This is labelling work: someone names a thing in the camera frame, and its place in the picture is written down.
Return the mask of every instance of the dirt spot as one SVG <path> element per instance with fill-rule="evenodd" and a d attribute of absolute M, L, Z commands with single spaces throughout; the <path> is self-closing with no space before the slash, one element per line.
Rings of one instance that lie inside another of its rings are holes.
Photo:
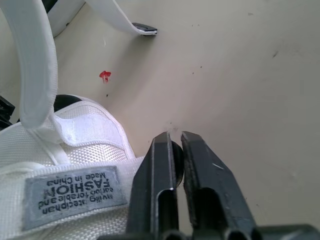
<path fill-rule="evenodd" d="M 278 51 L 278 50 L 277 50 L 277 51 L 275 51 L 275 53 L 273 54 L 272 58 L 274 58 L 275 56 L 277 56 L 277 55 L 278 55 L 278 53 L 279 53 L 279 51 Z"/>

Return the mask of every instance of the clip jaw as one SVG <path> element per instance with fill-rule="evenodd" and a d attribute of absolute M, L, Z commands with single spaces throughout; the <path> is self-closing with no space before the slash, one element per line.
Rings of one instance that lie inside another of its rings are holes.
<path fill-rule="evenodd" d="M 126 233 L 99 240 L 320 240 L 309 225 L 257 227 L 233 173 L 201 136 L 184 131 L 182 149 L 156 136 L 132 184 Z M 179 231 L 177 186 L 184 189 L 193 234 Z"/>

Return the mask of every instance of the gray fabric label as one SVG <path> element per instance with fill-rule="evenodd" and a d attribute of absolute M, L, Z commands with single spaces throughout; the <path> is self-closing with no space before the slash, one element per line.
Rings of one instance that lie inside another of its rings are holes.
<path fill-rule="evenodd" d="M 23 230 L 126 203 L 116 166 L 28 178 L 25 181 Z"/>

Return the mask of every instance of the white floor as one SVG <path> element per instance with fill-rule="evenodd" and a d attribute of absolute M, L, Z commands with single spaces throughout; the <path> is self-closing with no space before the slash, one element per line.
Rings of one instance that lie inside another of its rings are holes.
<path fill-rule="evenodd" d="M 259 225 L 320 228 L 320 1 L 120 5 L 158 35 L 113 30 L 84 5 L 55 38 L 59 93 L 102 104 L 137 156 L 161 132 L 175 141 L 181 131 L 200 134 L 233 171 Z M 17 106 L 19 63 L 2 14 L 0 33 L 0 95 Z M 102 71 L 111 72 L 107 84 Z M 182 197 L 181 229 L 190 233 Z"/>

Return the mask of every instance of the white mesh fabric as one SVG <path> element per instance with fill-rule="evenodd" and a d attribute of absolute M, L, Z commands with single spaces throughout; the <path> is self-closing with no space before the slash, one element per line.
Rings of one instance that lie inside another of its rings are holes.
<path fill-rule="evenodd" d="M 137 160 L 135 157 L 132 157 L 134 156 L 134 153 L 129 145 L 127 136 L 119 123 L 100 105 L 88 101 L 77 102 L 56 112 L 56 114 L 60 118 L 65 119 L 81 116 L 82 114 L 99 114 L 105 118 L 112 119 L 118 127 L 123 146 L 125 146 L 124 149 L 107 144 L 90 144 L 81 147 L 72 147 L 65 143 L 61 143 L 60 146 L 69 158 L 70 164 L 74 165 L 74 167 L 91 166 L 92 164 L 110 164 L 118 166 L 120 171 L 119 174 L 122 176 L 121 184 L 123 184 L 126 199 L 129 201 L 132 180 L 142 159 L 140 158 Z M 46 122 L 46 127 L 53 129 L 50 125 L 50 122 Z M 26 161 L 36 162 L 46 167 L 51 166 L 50 171 L 54 171 L 55 168 L 59 167 L 52 167 L 54 164 L 48 157 L 48 154 L 19 123 L 0 131 L 0 168 L 12 163 Z M 14 183 L 21 177 L 22 175 L 20 173 L 12 173 L 10 175 L 0 176 L 0 180 L 4 180 L 7 183 Z M 9 186 L 10 187 L 7 187 L 5 191 L 13 191 L 15 189 L 13 187 L 14 184 L 10 184 Z M 22 200 L 23 194 L 15 195 L 10 199 L 10 202 L 15 202 L 20 207 L 8 208 L 7 203 L 5 203 L 4 199 L 0 196 L 0 212 L 2 213 L 2 216 L 0 216 L 0 239 L 94 240 L 100 235 L 121 233 L 126 227 L 127 208 L 125 207 L 111 211 L 108 211 L 108 209 L 102 210 L 107 210 L 107 213 L 99 210 L 96 211 L 94 215 L 83 214 L 80 216 L 80 219 L 78 219 L 79 216 L 68 217 L 67 222 L 65 219 L 61 219 L 52 224 L 47 224 L 45 227 L 38 227 L 26 232 L 15 232 L 14 230 L 8 232 L 8 228 L 13 226 L 13 224 L 17 224 L 8 222 L 8 216 L 16 214 L 15 211 L 20 211 L 20 213 L 23 212 L 23 208 L 20 205 Z"/>
<path fill-rule="evenodd" d="M 0 168 L 19 162 L 36 162 L 47 167 L 53 165 L 20 123 L 0 132 Z"/>

